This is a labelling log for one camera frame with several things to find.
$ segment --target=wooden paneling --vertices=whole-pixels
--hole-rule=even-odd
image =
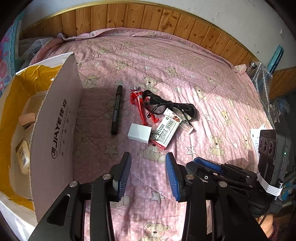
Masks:
[[[107,4],[91,6],[91,32],[106,28]]]
[[[296,90],[296,67],[275,71],[273,73],[269,99],[282,97]]]
[[[108,4],[107,28],[122,28],[125,10],[125,4]]]
[[[128,4],[126,6],[124,17],[125,28],[141,28],[144,7],[143,4]]]
[[[158,31],[173,34],[179,17],[180,13],[164,9],[159,21]]]
[[[174,35],[183,39],[188,39],[195,21],[196,20],[193,17],[181,14]]]
[[[83,7],[75,10],[76,34],[91,32],[91,7]]]
[[[146,5],[144,8],[141,29],[157,30],[163,9]]]
[[[66,38],[76,35],[75,10],[61,14],[63,34]]]
[[[233,65],[258,61],[239,42],[203,19],[145,4],[102,4],[71,10],[25,29],[23,38],[66,37],[102,28],[140,28],[170,33],[222,56]]]

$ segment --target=silver bolt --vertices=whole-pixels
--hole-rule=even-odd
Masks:
[[[227,187],[227,183],[224,182],[224,181],[220,181],[219,186],[222,187],[222,188],[225,188],[225,187]]]
[[[109,180],[111,178],[111,174],[107,173],[103,175],[104,180]]]
[[[70,182],[70,184],[69,184],[69,186],[70,187],[76,187],[78,185],[78,182],[76,182],[76,181],[72,181],[72,182]]]
[[[185,177],[186,177],[187,180],[193,180],[194,179],[194,175],[192,175],[192,174],[187,174]]]

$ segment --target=paper sheet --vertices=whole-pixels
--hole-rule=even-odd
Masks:
[[[262,126],[259,127],[259,129],[250,129],[250,134],[251,134],[251,140],[253,142],[255,151],[256,151],[256,156],[257,156],[257,163],[259,162],[259,152],[258,152],[258,148],[259,148],[259,137],[260,137],[260,131],[261,130],[266,130],[266,126],[263,123]]]

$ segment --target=white flat cable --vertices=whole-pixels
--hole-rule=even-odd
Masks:
[[[264,179],[263,177],[260,175],[260,173],[257,173],[257,180],[259,181],[259,183],[261,184],[261,186],[264,188],[264,190],[274,196],[279,196],[281,195],[281,191],[283,189],[283,187],[281,188],[276,188],[274,186],[269,185]]]

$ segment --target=pink bedsheet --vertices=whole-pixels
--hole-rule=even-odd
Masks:
[[[177,203],[172,196],[163,163],[167,152],[182,165],[200,156],[255,170],[250,128],[271,126],[249,77],[236,73],[228,61],[170,34],[117,28],[70,39],[60,35],[32,63],[70,51],[75,53],[84,87],[74,140],[75,180],[95,180],[125,151],[133,158],[125,196],[111,204],[117,241],[181,239],[186,203]],[[122,114],[119,134],[113,136],[111,117],[118,85],[124,91]],[[141,124],[136,106],[129,101],[133,85],[166,100],[194,104],[200,113],[193,122],[195,132],[187,135],[179,128],[166,150],[129,140],[131,123]],[[153,129],[159,124],[148,121]],[[85,239],[89,240],[89,207]]]

